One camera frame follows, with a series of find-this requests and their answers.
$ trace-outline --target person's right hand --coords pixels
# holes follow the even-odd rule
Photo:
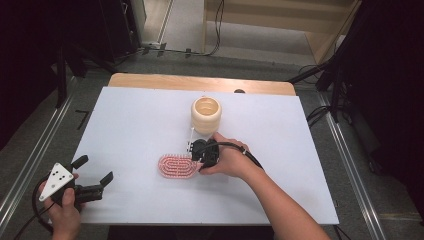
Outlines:
[[[227,139],[217,132],[212,135],[212,138],[217,142],[231,142],[237,144],[249,151],[249,147],[246,144],[235,139]],[[252,168],[258,167],[239,150],[229,146],[219,146],[218,163],[213,167],[202,169],[200,173],[204,175],[224,173],[232,177],[244,179]]]

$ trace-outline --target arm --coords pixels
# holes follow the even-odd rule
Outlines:
[[[43,183],[40,186],[39,192],[43,191],[45,185],[46,183]],[[62,198],[62,207],[58,204],[53,204],[50,198],[44,201],[46,209],[52,206],[48,211],[54,229],[52,240],[74,240],[77,238],[80,231],[81,218],[78,210],[74,207],[74,202],[75,192],[72,188],[65,190]]]
[[[233,142],[248,147],[234,139],[215,133],[217,142]],[[278,239],[329,239],[314,219],[287,193],[285,193],[261,168],[231,147],[220,147],[217,165],[206,168],[201,174],[224,173],[239,177],[253,190],[274,229]]]

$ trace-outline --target hand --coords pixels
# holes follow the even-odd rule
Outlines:
[[[42,183],[39,192],[42,192],[46,182]],[[49,217],[53,223],[52,239],[76,239],[81,225],[81,217],[78,210],[74,207],[75,192],[74,189],[68,188],[62,197],[62,207],[54,204],[48,211]],[[54,202],[51,198],[44,201],[44,207],[47,209]]]
[[[212,138],[217,142],[234,143],[249,151],[249,147],[246,144],[235,139],[227,139],[217,132],[212,135]],[[204,175],[224,173],[232,177],[244,179],[252,168],[258,167],[239,150],[229,146],[219,146],[218,163],[213,167],[202,169],[200,173]]]

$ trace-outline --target white tabletop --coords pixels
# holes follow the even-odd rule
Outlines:
[[[298,97],[121,87],[103,88],[74,156],[89,157],[76,171],[77,184],[98,184],[110,171],[115,177],[101,201],[87,204],[83,223],[269,224],[240,179],[159,173],[162,155],[186,153],[190,106],[203,95],[222,106],[221,134],[247,143],[268,175],[318,223],[339,223]]]

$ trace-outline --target metal frame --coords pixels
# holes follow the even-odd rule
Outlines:
[[[325,93],[318,92],[318,97],[322,106],[330,105],[330,102]],[[355,161],[350,154],[342,130],[340,129],[339,124],[334,121],[331,114],[327,114],[326,117],[331,133],[333,134],[334,140],[342,158],[343,165],[345,166],[346,173],[349,177],[350,183],[352,184],[353,191],[355,192],[356,199],[358,200],[359,207],[361,208],[362,215],[364,216],[368,230],[370,231],[371,237],[374,240],[385,240],[387,238],[383,227],[381,226],[371,198],[369,197],[365,185],[362,182],[361,176],[359,175],[359,172],[356,168]]]
[[[25,193],[29,183],[31,182],[32,177],[34,176],[35,171],[38,168],[43,156],[50,145],[57,129],[62,122],[69,105],[71,104],[75,89],[79,85],[79,80],[76,77],[72,77],[68,83],[68,98],[65,100],[61,108],[58,108],[54,111],[49,123],[44,129],[41,137],[38,139],[37,144],[32,150],[28,160],[26,161],[24,167],[22,168],[19,176],[15,180],[12,188],[7,193],[6,197],[3,199],[3,202],[0,207],[0,237],[3,235],[7,224],[13,216],[22,196]]]

